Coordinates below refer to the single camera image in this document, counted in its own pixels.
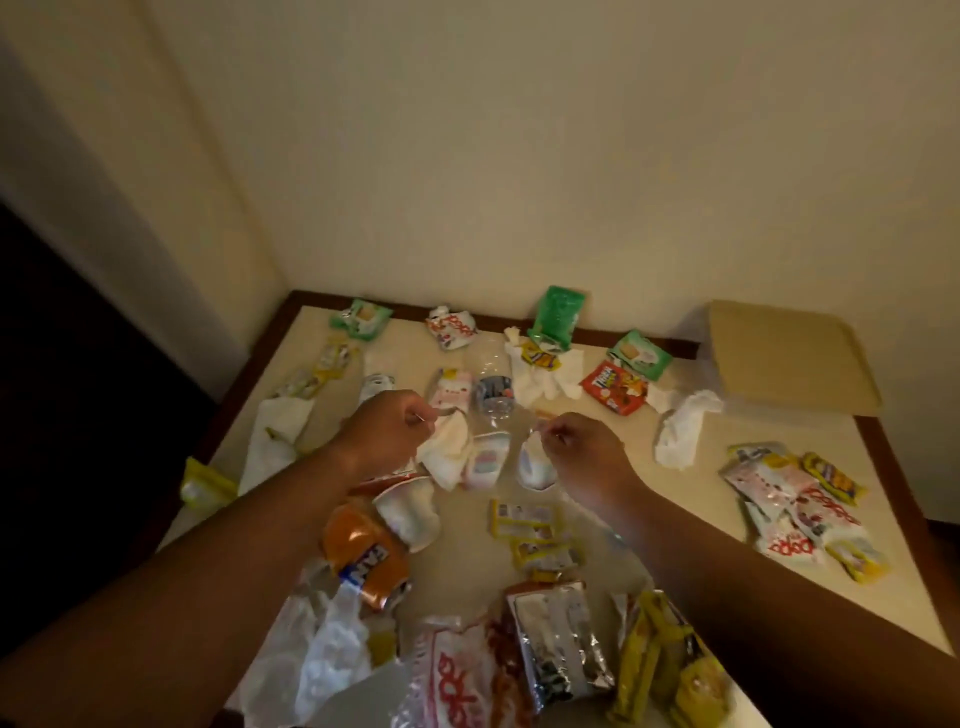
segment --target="forearm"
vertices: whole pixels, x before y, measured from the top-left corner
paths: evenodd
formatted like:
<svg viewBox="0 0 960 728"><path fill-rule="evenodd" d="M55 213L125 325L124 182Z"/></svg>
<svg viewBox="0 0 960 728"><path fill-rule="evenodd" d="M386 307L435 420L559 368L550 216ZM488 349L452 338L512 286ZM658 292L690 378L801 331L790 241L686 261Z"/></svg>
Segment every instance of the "forearm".
<svg viewBox="0 0 960 728"><path fill-rule="evenodd" d="M774 725L798 713L829 722L960 722L955 659L632 478L600 515Z"/></svg>
<svg viewBox="0 0 960 728"><path fill-rule="evenodd" d="M206 726L352 472L318 450L68 614L0 665L0 716L18 728Z"/></svg>

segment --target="crumpled tissue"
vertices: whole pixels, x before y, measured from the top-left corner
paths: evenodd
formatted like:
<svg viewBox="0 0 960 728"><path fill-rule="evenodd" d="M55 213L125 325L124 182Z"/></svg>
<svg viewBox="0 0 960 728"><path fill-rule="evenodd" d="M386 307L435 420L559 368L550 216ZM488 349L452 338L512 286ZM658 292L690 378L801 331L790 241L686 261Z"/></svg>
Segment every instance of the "crumpled tissue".
<svg viewBox="0 0 960 728"><path fill-rule="evenodd" d="M584 394L584 388L580 386L580 381L584 378L582 351L571 349L558 354L560 367L550 372L523 360L518 328L506 328L503 333L507 337L504 350L510 356L511 379L517 404L529 408L540 397L555 400L563 393L572 400L578 400Z"/></svg>
<svg viewBox="0 0 960 728"><path fill-rule="evenodd" d="M461 480L471 445L467 415L457 409L437 419L433 435L417 448L417 462L423 464L437 485L452 491Z"/></svg>
<svg viewBox="0 0 960 728"><path fill-rule="evenodd" d="M240 496L297 460L293 442L306 425L313 405L314 400L299 397L273 397L260 403L240 477Z"/></svg>
<svg viewBox="0 0 960 728"><path fill-rule="evenodd" d="M722 411L723 402L709 389L687 397L672 415L663 420L660 437L654 446L654 460L665 468L689 468L697 455L704 414Z"/></svg>

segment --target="brand logo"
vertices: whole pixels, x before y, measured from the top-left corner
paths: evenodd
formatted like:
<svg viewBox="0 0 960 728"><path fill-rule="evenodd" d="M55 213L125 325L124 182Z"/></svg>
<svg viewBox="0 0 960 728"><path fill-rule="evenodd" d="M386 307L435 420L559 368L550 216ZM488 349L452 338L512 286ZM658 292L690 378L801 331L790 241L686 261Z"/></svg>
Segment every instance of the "brand logo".
<svg viewBox="0 0 960 728"><path fill-rule="evenodd" d="M363 555L351 564L340 570L340 579L358 589L367 583L367 577L377 564L382 564L390 556L390 552L382 544L374 544Z"/></svg>

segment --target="finger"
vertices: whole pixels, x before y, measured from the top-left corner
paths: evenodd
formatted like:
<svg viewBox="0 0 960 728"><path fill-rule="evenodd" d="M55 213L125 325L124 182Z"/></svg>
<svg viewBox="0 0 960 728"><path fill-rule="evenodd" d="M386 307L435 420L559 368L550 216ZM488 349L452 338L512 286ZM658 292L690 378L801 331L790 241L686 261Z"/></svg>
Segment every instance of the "finger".
<svg viewBox="0 0 960 728"><path fill-rule="evenodd" d="M429 423L437 420L437 410L412 389L399 390L398 394L400 394L400 406L405 414L414 415L417 419Z"/></svg>

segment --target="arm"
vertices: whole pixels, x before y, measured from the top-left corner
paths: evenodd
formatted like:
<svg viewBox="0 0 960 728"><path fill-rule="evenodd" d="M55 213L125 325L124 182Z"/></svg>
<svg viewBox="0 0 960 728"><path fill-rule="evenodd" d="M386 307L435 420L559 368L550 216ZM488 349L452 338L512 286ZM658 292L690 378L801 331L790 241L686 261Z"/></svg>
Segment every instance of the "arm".
<svg viewBox="0 0 960 728"><path fill-rule="evenodd" d="M773 725L960 724L954 658L654 493L606 425L563 415L543 442Z"/></svg>
<svg viewBox="0 0 960 728"><path fill-rule="evenodd" d="M0 664L0 716L17 728L205 728L303 564L318 554L326 519L348 487L409 460L435 419L413 392L365 402L328 445L8 657Z"/></svg>

